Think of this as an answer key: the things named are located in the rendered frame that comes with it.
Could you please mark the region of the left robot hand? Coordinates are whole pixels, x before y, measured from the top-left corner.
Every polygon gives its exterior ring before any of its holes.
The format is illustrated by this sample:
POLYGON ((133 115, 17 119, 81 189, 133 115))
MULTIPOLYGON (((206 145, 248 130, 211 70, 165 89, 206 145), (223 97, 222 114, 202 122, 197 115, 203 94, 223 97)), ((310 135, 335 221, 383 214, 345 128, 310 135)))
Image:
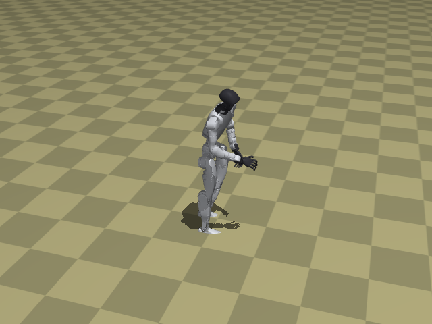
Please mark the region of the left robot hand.
MULTIPOLYGON (((235 147, 235 149, 234 149, 234 150, 232 150, 232 152, 234 152, 234 154, 235 154, 235 155, 239 155, 239 156, 242 156, 241 152, 240 152, 240 151, 238 151, 238 150, 239 150, 239 148, 238 148, 238 145, 237 145, 236 143, 234 144, 234 147, 235 147)), ((238 166, 239 166, 239 167, 241 167, 241 166, 243 166, 243 163, 241 163, 241 164, 239 164, 239 163, 236 163, 236 164, 234 165, 234 167, 235 167, 235 166, 236 166, 236 167, 238 167, 238 166), (238 165, 237 165, 237 164, 238 164, 238 165)), ((238 168, 239 168, 239 167, 238 167, 238 168)))

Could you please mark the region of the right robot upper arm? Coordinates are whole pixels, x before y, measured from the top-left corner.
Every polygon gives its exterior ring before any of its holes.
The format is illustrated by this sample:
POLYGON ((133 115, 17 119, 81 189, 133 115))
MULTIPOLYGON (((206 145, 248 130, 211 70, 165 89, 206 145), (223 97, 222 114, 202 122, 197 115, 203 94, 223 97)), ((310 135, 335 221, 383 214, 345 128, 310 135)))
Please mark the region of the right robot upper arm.
MULTIPOLYGON (((206 129, 208 132, 208 140, 209 140, 209 151, 213 154, 212 150, 215 147, 217 142, 217 130, 219 128, 219 123, 216 117, 210 117, 206 124, 206 129)), ((214 154, 213 154, 214 155, 214 154)))

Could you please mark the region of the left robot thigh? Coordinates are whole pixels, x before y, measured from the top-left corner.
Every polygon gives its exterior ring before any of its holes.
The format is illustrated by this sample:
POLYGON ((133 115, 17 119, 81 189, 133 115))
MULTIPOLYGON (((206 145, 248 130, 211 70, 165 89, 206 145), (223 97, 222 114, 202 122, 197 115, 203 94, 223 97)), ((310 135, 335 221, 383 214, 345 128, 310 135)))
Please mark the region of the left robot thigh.
MULTIPOLYGON (((220 143, 220 146, 221 146, 220 149, 224 149, 225 151, 227 151, 226 145, 220 143)), ((227 173, 228 163, 229 161, 227 159, 224 158, 220 159, 219 157, 216 157, 215 165, 217 170, 217 181, 216 181, 215 189, 220 187, 220 185, 224 181, 224 178, 227 173)))

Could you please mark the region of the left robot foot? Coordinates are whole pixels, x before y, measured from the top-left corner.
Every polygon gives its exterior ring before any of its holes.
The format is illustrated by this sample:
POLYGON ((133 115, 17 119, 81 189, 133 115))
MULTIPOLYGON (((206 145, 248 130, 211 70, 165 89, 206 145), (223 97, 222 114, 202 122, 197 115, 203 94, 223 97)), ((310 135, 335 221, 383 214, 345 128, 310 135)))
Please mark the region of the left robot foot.
MULTIPOLYGON (((199 212, 198 212, 198 216, 201 217, 201 216, 199 215, 199 212)), ((211 211, 211 216, 210 216, 210 217, 216 217, 216 216, 217 216, 217 214, 211 211)))

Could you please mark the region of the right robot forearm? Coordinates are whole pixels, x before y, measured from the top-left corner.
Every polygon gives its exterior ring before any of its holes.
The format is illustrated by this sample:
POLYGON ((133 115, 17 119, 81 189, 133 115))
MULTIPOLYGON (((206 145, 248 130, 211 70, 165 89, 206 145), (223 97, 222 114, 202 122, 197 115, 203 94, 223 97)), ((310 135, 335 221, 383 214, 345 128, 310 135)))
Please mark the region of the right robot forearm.
POLYGON ((225 151, 224 149, 220 149, 219 147, 215 147, 212 150, 213 154, 219 157, 220 159, 224 158, 228 161, 239 161, 241 160, 241 156, 235 155, 234 153, 230 153, 228 151, 225 151))

